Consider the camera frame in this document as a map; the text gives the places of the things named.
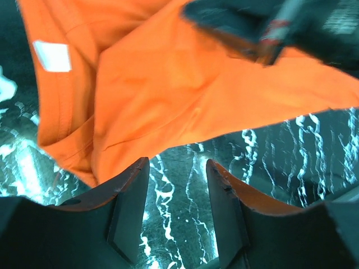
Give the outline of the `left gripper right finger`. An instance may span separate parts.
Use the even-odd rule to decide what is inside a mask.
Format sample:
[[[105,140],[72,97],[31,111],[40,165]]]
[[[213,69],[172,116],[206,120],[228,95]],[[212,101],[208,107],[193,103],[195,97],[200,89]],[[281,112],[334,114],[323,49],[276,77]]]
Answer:
[[[357,268],[358,202],[300,208],[206,163],[221,268]]]

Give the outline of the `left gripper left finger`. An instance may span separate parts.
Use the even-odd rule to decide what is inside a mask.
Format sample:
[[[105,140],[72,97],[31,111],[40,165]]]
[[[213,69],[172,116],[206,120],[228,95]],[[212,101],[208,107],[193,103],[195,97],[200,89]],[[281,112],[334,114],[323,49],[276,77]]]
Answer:
[[[1,198],[1,267],[131,268],[148,184],[149,159],[142,157],[59,206]]]

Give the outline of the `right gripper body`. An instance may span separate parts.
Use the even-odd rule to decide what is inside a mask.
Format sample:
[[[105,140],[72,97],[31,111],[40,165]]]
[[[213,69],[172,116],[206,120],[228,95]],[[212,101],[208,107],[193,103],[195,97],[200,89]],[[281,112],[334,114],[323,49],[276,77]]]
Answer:
[[[358,78],[358,1],[192,1],[183,15],[264,66],[293,47]]]

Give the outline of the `orange t shirt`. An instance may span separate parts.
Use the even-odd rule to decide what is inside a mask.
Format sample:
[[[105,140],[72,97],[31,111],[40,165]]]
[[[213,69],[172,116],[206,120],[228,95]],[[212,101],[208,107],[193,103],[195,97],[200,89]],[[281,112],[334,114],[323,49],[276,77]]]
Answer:
[[[95,187],[140,157],[358,105],[358,81],[295,49],[262,68],[196,30],[184,1],[19,1],[38,144]]]

